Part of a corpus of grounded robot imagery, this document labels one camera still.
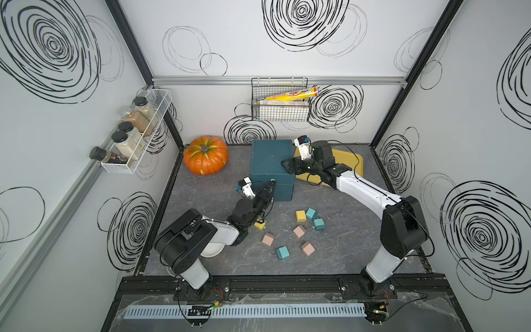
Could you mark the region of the teal drawer cabinet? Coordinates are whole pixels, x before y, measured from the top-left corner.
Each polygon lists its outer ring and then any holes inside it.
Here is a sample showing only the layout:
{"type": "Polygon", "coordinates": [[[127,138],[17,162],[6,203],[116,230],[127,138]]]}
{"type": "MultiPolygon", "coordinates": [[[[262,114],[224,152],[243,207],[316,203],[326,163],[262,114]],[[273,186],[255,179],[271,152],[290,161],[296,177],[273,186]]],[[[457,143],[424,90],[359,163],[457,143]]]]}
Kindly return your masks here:
{"type": "Polygon", "coordinates": [[[292,159],[295,147],[289,140],[253,141],[250,163],[252,189],[258,190],[275,181],[275,201],[291,201],[295,188],[295,175],[289,174],[282,161],[292,159]]]}

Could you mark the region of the yellow plug cube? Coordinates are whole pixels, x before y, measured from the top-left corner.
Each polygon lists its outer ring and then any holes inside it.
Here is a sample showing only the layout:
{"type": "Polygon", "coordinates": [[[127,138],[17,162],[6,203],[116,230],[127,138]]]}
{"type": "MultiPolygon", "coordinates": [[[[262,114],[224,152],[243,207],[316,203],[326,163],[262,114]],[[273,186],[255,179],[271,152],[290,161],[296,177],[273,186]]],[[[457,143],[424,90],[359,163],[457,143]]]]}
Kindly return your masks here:
{"type": "Polygon", "coordinates": [[[295,214],[296,214],[297,222],[299,223],[306,222],[307,217],[306,217],[306,212],[304,210],[297,210],[295,214]]]}
{"type": "Polygon", "coordinates": [[[266,227],[267,221],[265,219],[260,219],[254,223],[254,227],[260,231],[263,231],[266,227]]]}

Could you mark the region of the pink plug cube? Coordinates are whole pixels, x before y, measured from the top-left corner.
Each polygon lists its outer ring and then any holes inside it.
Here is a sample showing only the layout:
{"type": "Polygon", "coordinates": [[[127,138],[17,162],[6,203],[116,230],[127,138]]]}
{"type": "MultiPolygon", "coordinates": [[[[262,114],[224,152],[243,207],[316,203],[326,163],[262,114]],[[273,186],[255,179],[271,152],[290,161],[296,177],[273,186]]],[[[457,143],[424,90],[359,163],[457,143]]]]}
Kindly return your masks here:
{"type": "Polygon", "coordinates": [[[274,243],[274,240],[275,240],[275,236],[269,232],[267,232],[263,239],[262,239],[262,244],[268,246],[268,247],[271,247],[274,243]]]}
{"type": "Polygon", "coordinates": [[[306,234],[306,229],[304,226],[299,225],[293,230],[293,233],[297,238],[301,238],[306,234]]]}
{"type": "Polygon", "coordinates": [[[310,242],[305,242],[301,246],[301,250],[307,257],[309,257],[310,255],[312,255],[315,252],[315,248],[310,242]]]}

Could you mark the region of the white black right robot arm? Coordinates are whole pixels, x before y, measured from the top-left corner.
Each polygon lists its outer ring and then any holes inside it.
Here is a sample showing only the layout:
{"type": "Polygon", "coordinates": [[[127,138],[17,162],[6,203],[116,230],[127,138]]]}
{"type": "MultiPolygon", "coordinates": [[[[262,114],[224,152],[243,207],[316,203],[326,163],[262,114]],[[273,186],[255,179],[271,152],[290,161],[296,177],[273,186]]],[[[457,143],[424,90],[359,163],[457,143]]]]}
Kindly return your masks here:
{"type": "Polygon", "coordinates": [[[327,141],[311,142],[307,136],[294,139],[298,157],[282,161],[289,174],[310,174],[331,188],[362,203],[381,220],[381,245],[360,273],[360,290],[374,297],[398,267],[431,239],[420,202],[402,197],[364,179],[352,167],[337,163],[327,141]]]}

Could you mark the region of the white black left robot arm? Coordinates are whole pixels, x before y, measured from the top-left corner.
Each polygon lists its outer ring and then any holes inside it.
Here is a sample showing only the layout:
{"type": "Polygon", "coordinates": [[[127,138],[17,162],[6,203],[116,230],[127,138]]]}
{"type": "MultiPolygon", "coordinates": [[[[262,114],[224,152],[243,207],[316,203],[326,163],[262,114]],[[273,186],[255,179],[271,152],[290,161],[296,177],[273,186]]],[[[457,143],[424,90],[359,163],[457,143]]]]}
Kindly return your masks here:
{"type": "Polygon", "coordinates": [[[249,178],[239,181],[236,190],[243,197],[225,221],[206,217],[190,208],[154,240],[153,249],[159,254],[161,264],[203,296],[211,289],[213,278],[200,258],[214,257],[226,246],[239,245],[253,224],[264,222],[266,210],[275,200],[275,187],[274,180],[260,181],[256,188],[249,178]]]}

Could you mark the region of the teal plug cube upper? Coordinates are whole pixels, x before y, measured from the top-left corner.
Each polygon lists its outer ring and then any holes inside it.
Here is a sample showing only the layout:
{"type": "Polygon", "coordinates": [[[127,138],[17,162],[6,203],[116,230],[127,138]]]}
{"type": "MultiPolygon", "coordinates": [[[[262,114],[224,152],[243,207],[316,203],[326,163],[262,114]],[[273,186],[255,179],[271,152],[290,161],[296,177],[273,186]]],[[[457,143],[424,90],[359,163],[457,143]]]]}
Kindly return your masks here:
{"type": "Polygon", "coordinates": [[[315,219],[318,218],[318,212],[316,210],[314,210],[313,208],[309,208],[306,211],[306,217],[309,220],[315,220],[315,219]]]}

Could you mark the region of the teal plug cube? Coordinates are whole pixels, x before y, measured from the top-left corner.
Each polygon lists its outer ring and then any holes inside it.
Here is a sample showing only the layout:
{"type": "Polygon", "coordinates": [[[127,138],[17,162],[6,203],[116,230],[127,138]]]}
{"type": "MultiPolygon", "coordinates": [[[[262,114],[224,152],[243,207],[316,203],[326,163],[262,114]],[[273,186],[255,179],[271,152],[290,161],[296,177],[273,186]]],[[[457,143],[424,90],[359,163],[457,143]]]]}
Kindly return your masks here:
{"type": "Polygon", "coordinates": [[[315,220],[315,219],[318,218],[318,212],[316,210],[314,210],[313,208],[309,208],[306,211],[306,217],[309,220],[315,220]]]}
{"type": "Polygon", "coordinates": [[[279,247],[275,250],[277,258],[279,260],[284,260],[288,257],[290,257],[289,250],[286,246],[279,247]]]}
{"type": "Polygon", "coordinates": [[[326,224],[325,224],[323,219],[314,219],[313,220],[313,227],[316,230],[321,231],[321,230],[325,230],[326,229],[326,224]]]}

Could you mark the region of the teal plug cube lower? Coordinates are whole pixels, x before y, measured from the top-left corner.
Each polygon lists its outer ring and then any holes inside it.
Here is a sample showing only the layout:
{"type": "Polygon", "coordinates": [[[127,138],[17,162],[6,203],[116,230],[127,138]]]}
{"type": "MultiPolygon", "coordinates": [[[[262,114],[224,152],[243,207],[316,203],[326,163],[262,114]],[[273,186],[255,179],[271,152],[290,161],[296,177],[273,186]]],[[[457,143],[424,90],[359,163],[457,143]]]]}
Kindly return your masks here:
{"type": "Polygon", "coordinates": [[[279,260],[284,260],[288,257],[290,257],[289,250],[286,246],[279,247],[275,250],[277,258],[279,260]]]}

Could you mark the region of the teal plug cube right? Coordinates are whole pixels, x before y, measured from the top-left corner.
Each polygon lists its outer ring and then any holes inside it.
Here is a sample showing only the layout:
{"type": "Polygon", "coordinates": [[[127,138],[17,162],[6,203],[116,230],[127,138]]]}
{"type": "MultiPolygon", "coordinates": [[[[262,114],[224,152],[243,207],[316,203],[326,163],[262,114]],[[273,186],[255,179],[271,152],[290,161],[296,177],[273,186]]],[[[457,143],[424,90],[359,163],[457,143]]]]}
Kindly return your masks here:
{"type": "Polygon", "coordinates": [[[326,224],[325,224],[323,219],[314,219],[313,220],[313,227],[316,230],[321,231],[321,230],[325,230],[326,229],[326,224]]]}

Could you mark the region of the yellow cutting board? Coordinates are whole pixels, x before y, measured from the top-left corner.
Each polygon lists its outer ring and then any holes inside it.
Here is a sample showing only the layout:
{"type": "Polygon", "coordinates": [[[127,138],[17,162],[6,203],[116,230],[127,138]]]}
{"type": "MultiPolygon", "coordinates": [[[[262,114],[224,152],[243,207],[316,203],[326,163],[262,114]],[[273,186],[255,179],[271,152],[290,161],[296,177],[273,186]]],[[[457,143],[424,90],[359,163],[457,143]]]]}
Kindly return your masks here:
{"type": "MultiPolygon", "coordinates": [[[[364,175],[364,160],[359,154],[353,154],[352,152],[345,152],[339,149],[332,149],[333,156],[336,163],[345,164],[350,168],[354,169],[357,175],[362,177],[364,175]]],[[[300,181],[307,181],[312,184],[318,184],[320,182],[320,177],[318,175],[311,175],[309,173],[304,173],[296,175],[295,178],[300,181]]]]}

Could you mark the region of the orange decorative pumpkin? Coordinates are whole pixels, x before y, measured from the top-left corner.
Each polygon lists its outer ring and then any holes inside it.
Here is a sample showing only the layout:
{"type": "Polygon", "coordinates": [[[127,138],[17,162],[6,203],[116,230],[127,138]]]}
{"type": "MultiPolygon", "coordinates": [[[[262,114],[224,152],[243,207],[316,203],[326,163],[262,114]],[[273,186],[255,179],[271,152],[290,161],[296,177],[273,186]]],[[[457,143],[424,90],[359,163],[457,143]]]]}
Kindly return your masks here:
{"type": "Polygon", "coordinates": [[[228,164],[228,146],[218,137],[201,136],[195,138],[185,149],[183,160],[193,174],[213,175],[228,164]]]}

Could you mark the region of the yellow snack package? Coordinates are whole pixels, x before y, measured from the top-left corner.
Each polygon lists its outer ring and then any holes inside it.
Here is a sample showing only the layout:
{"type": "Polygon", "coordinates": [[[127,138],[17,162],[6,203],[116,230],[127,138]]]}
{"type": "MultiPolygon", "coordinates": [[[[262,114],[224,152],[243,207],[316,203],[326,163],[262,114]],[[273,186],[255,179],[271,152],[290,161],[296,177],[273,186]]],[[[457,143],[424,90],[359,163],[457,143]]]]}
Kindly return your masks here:
{"type": "Polygon", "coordinates": [[[295,100],[304,100],[316,96],[318,96],[318,88],[313,87],[309,89],[290,91],[284,94],[271,95],[266,98],[262,98],[261,101],[290,102],[295,100]]]}

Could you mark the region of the white plate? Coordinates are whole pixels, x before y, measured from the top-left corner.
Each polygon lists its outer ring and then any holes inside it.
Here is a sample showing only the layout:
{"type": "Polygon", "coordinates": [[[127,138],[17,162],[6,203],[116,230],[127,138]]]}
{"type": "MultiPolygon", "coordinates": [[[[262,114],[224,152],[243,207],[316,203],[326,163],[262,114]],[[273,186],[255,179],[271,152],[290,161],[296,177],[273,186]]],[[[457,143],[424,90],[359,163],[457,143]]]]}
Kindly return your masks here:
{"type": "Polygon", "coordinates": [[[201,257],[212,258],[220,254],[225,248],[224,243],[212,243],[210,242],[202,251],[201,257]]]}

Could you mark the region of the spice jar brown contents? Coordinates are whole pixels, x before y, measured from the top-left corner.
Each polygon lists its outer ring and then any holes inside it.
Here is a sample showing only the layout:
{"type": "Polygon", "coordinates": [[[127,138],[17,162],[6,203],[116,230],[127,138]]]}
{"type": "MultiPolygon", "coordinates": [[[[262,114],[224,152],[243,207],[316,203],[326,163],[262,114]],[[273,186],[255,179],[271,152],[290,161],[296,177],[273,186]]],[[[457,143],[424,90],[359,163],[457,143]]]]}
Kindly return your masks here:
{"type": "Polygon", "coordinates": [[[139,111],[127,109],[123,112],[123,117],[126,121],[130,122],[137,130],[144,136],[150,136],[153,134],[154,127],[145,116],[139,111]]]}

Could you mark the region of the clear acrylic spice shelf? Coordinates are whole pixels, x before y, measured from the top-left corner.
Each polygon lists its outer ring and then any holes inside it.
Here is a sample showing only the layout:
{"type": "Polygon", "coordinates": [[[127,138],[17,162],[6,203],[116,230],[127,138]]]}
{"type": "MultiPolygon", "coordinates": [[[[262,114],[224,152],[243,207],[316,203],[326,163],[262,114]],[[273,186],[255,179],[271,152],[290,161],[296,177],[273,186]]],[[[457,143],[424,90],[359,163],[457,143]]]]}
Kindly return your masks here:
{"type": "Polygon", "coordinates": [[[155,165],[155,158],[170,141],[165,116],[171,108],[172,97],[166,89],[143,90],[123,112],[123,121],[111,135],[109,152],[124,163],[105,158],[101,166],[111,174],[134,174],[141,167],[155,165]]]}

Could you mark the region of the spice jar cream contents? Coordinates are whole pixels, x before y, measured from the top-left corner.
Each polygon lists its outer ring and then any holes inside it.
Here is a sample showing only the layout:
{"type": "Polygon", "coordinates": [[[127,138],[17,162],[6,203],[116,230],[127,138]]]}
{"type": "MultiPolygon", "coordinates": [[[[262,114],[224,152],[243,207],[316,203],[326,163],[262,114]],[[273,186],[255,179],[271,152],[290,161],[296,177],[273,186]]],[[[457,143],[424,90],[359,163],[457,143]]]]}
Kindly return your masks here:
{"type": "Polygon", "coordinates": [[[121,155],[129,160],[139,160],[141,157],[141,150],[138,148],[137,141],[128,135],[125,131],[118,130],[111,135],[116,148],[121,155]]]}

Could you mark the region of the spice jar tan contents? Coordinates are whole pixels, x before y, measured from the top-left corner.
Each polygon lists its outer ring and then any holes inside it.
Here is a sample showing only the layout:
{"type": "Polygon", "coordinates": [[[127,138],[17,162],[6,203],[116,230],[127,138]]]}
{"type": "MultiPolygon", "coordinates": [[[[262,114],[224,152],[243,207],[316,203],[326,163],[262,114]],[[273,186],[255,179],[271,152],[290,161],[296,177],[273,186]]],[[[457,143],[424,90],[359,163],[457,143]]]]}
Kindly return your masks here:
{"type": "Polygon", "coordinates": [[[134,98],[133,104],[135,106],[135,110],[140,112],[148,122],[152,124],[156,124],[158,122],[156,110],[146,97],[138,96],[134,98]]]}

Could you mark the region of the spice jar white contents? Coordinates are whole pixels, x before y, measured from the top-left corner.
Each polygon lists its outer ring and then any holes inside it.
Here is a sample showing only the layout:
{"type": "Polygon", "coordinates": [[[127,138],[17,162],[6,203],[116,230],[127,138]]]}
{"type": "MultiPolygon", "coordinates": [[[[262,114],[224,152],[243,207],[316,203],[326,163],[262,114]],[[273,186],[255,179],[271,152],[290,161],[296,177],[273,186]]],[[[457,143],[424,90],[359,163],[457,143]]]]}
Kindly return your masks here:
{"type": "Polygon", "coordinates": [[[146,148],[146,142],[144,141],[141,133],[136,127],[129,121],[123,121],[118,125],[118,129],[124,131],[128,136],[133,138],[138,144],[138,149],[142,152],[146,148]]]}

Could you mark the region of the small dark pepper bottle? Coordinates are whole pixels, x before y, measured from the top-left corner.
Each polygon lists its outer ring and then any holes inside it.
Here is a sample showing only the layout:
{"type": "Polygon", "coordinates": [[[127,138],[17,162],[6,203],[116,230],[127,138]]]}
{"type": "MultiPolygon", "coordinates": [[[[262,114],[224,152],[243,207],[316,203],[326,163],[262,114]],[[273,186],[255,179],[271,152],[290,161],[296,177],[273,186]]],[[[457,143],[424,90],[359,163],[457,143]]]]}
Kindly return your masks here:
{"type": "Polygon", "coordinates": [[[124,165],[128,162],[128,159],[124,156],[110,152],[100,147],[94,147],[89,154],[89,158],[92,160],[97,160],[101,163],[110,163],[118,165],[124,165]]]}

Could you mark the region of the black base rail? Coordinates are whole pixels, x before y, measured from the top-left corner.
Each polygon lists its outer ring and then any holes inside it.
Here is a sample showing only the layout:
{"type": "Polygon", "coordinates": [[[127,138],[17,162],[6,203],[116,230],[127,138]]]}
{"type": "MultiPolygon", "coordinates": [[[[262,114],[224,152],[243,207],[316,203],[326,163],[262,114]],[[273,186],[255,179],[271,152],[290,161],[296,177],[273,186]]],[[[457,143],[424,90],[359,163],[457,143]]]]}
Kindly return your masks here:
{"type": "Polygon", "coordinates": [[[188,283],[170,276],[125,277],[120,282],[120,295],[170,295],[175,300],[205,302],[228,301],[236,296],[330,293],[342,300],[396,299],[399,292],[432,292],[451,289],[441,274],[398,274],[373,295],[362,292],[360,275],[237,275],[214,276],[204,290],[194,290],[188,283]]]}

